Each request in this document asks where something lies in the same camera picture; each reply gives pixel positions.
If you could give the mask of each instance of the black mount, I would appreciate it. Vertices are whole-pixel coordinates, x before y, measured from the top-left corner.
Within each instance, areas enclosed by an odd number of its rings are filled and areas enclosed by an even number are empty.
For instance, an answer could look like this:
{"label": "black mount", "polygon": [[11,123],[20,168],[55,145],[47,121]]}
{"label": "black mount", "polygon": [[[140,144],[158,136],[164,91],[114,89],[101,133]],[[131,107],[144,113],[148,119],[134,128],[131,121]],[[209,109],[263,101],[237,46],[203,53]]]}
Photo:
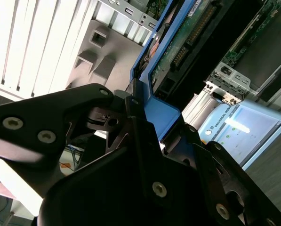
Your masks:
{"label": "black mount", "polygon": [[[177,124],[162,154],[142,83],[134,79],[127,92],[123,99],[89,84],[0,106],[0,158],[25,169],[52,169],[75,138],[108,132],[105,155],[48,191],[38,225],[281,225],[281,213],[229,153],[202,144],[194,127]],[[6,128],[9,117],[23,126]],[[55,140],[41,142],[41,131]]]}

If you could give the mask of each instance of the metal panel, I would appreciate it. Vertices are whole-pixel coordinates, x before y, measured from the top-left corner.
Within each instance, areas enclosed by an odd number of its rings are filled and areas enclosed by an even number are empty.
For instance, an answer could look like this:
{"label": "metal panel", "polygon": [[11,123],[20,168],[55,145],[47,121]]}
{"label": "metal panel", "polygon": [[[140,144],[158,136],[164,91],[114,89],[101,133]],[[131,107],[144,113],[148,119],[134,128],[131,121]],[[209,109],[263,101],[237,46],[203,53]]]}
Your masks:
{"label": "metal panel", "polygon": [[0,0],[0,83],[8,50],[8,40],[16,1]]}
{"label": "metal panel", "polygon": [[130,23],[130,20],[128,18],[126,18],[125,16],[123,16],[121,14],[118,14],[116,17],[116,20],[114,21],[112,29],[117,31],[118,33],[124,35],[129,23]]}
{"label": "metal panel", "polygon": [[56,12],[39,67],[33,91],[35,96],[45,95],[49,92],[50,84],[53,79],[51,75],[55,72],[76,3],[77,0],[62,1]]}
{"label": "metal panel", "polygon": [[76,56],[84,39],[88,24],[94,14],[97,0],[81,1],[77,14],[73,17],[61,56],[59,58],[49,92],[64,89]]}
{"label": "metal panel", "polygon": [[16,92],[28,41],[36,1],[21,0],[18,3],[13,35],[11,38],[4,85]]}
{"label": "metal panel", "polygon": [[33,85],[36,81],[47,36],[50,32],[56,3],[57,0],[42,0],[37,7],[19,82],[20,93],[22,93],[21,95],[25,98],[32,96]]}
{"label": "metal panel", "polygon": [[123,14],[131,21],[141,25],[143,28],[153,31],[157,21],[134,6],[127,3],[125,0],[99,0],[102,5],[107,5],[118,13]]}
{"label": "metal panel", "polygon": [[99,8],[99,13],[96,16],[96,20],[108,26],[113,13],[114,10],[112,8],[105,4],[101,4]]}
{"label": "metal panel", "polygon": [[0,95],[17,101],[63,90],[92,19],[144,45],[152,18],[138,24],[113,7],[98,0],[0,0]]}

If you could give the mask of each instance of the circuit board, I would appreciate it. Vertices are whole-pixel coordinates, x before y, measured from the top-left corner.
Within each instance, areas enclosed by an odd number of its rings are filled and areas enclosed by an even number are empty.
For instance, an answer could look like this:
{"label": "circuit board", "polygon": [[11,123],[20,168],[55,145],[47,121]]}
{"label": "circuit board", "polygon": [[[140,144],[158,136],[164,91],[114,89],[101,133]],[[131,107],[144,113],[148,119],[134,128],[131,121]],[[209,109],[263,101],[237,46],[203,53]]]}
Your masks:
{"label": "circuit board", "polygon": [[222,61],[230,67],[234,67],[248,47],[275,17],[280,8],[281,0],[268,0],[265,2],[263,7],[233,44]]}
{"label": "circuit board", "polygon": [[154,14],[154,19],[159,20],[169,0],[151,0],[148,4],[147,14],[151,12]]}
{"label": "circuit board", "polygon": [[196,28],[197,23],[200,21],[203,12],[206,10],[210,2],[210,0],[197,0],[194,3],[188,17],[184,20],[179,31],[176,33],[172,42],[164,52],[163,57],[156,65],[151,75],[152,80],[158,79],[158,77],[162,74],[161,72],[169,71],[171,63],[175,60],[175,57],[183,51],[182,47],[184,43],[187,41],[192,31]]}

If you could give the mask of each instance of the silver screw head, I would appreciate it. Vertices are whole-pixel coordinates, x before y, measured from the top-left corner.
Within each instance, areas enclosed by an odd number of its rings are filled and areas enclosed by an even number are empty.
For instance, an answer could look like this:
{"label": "silver screw head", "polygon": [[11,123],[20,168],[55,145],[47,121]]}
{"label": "silver screw head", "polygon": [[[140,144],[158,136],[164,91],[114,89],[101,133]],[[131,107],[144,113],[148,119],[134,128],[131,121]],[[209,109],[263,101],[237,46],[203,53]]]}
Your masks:
{"label": "silver screw head", "polygon": [[8,117],[2,121],[2,125],[7,129],[16,130],[23,127],[23,121],[16,117]]}
{"label": "silver screw head", "polygon": [[135,104],[138,104],[138,101],[135,100],[135,99],[132,99],[132,102],[135,103]]}
{"label": "silver screw head", "polygon": [[223,206],[222,204],[218,203],[216,205],[216,209],[217,209],[217,212],[220,214],[220,216],[222,218],[224,218],[225,220],[228,220],[229,219],[229,212],[228,210],[225,208],[225,206]]}
{"label": "silver screw head", "polygon": [[160,183],[158,181],[155,181],[153,183],[153,191],[160,198],[164,198],[165,196],[167,196],[167,189],[165,188],[165,186],[162,183]]}
{"label": "silver screw head", "polygon": [[217,150],[221,150],[221,146],[219,144],[215,143],[215,147]]}
{"label": "silver screw head", "polygon": [[268,225],[270,225],[270,226],[276,226],[276,224],[275,224],[271,219],[267,218],[266,220],[267,220],[267,222],[268,222]]}
{"label": "silver screw head", "polygon": [[43,130],[38,133],[38,139],[43,143],[51,144],[56,140],[56,135],[52,131]]}
{"label": "silver screw head", "polygon": [[156,81],[157,81],[157,79],[156,79],[156,78],[153,78],[153,80],[152,80],[152,86],[155,85]]}
{"label": "silver screw head", "polygon": [[104,90],[104,89],[100,89],[100,92],[101,92],[101,94],[104,94],[104,95],[108,95],[109,93],[106,91],[106,90]]}
{"label": "silver screw head", "polygon": [[192,127],[191,125],[188,128],[190,129],[191,132],[196,132],[196,129],[194,127]]}

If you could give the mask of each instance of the computer screen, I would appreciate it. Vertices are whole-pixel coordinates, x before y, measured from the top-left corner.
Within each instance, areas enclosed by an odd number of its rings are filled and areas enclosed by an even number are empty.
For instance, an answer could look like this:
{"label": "computer screen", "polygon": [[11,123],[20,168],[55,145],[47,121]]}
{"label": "computer screen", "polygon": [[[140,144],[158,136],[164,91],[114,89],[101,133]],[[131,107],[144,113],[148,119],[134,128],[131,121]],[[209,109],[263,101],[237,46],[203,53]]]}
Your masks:
{"label": "computer screen", "polygon": [[205,143],[221,144],[246,169],[281,133],[281,113],[249,100],[221,104],[198,132]]}
{"label": "computer screen", "polygon": [[212,141],[220,143],[243,166],[280,126],[280,120],[237,105]]}

